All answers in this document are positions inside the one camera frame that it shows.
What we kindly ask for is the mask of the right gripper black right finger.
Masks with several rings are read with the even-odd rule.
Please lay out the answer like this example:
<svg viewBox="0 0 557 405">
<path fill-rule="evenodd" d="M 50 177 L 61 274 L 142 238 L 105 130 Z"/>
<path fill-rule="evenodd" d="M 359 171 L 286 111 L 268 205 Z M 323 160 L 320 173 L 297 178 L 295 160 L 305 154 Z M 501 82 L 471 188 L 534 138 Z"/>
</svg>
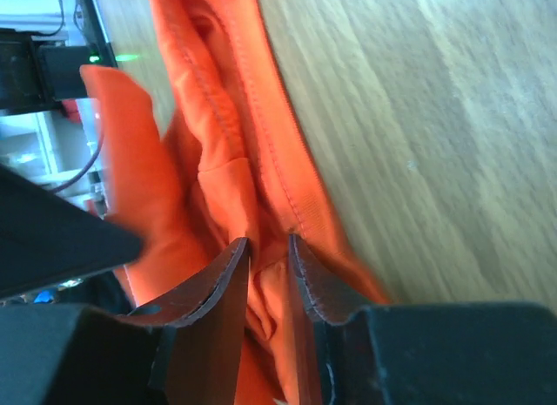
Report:
<svg viewBox="0 0 557 405">
<path fill-rule="evenodd" d="M 303 404 L 553 404 L 556 317 L 532 302 L 380 305 L 289 238 Z"/>
</svg>

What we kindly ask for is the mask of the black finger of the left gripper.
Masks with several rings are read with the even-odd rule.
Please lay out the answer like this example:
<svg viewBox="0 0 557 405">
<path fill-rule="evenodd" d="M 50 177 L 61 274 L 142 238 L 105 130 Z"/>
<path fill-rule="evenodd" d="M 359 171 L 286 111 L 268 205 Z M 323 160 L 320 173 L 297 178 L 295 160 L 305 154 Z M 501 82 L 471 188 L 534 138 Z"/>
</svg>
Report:
<svg viewBox="0 0 557 405">
<path fill-rule="evenodd" d="M 1 297 L 136 260 L 144 242 L 1 168 Z"/>
</svg>

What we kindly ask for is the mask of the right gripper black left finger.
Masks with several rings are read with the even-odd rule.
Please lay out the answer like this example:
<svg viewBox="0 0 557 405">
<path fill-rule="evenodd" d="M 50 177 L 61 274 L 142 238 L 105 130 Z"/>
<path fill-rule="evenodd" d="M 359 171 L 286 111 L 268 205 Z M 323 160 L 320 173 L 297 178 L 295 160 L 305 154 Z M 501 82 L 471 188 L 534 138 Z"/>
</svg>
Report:
<svg viewBox="0 0 557 405">
<path fill-rule="evenodd" d="M 249 240 L 239 238 L 132 314 L 83 304 L 4 307 L 2 403 L 233 403 L 249 267 Z"/>
</svg>

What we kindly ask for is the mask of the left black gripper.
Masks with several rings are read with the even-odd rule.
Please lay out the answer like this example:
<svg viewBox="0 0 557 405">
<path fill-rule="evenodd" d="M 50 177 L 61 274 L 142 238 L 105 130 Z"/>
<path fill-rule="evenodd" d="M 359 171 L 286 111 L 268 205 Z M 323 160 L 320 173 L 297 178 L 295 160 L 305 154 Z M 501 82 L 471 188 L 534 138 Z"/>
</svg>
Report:
<svg viewBox="0 0 557 405">
<path fill-rule="evenodd" d="M 1 113 L 51 111 L 87 97 L 80 67 L 115 67 L 111 45 L 56 46 L 16 30 L 1 30 Z"/>
</svg>

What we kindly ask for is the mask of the orange t shirt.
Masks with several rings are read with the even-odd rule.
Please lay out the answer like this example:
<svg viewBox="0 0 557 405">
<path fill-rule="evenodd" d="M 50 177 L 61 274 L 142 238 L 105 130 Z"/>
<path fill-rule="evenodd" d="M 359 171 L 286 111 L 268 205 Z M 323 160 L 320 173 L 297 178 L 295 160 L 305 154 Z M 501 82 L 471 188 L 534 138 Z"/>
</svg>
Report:
<svg viewBox="0 0 557 405">
<path fill-rule="evenodd" d="M 201 271 L 238 237 L 252 243 L 238 404 L 299 402 L 287 241 L 369 300 L 386 295 L 353 252 L 273 61 L 257 0 L 150 0 L 176 110 L 160 136 L 149 94 L 86 65 L 109 167 L 112 218 L 144 237 L 117 273 L 143 305 Z"/>
</svg>

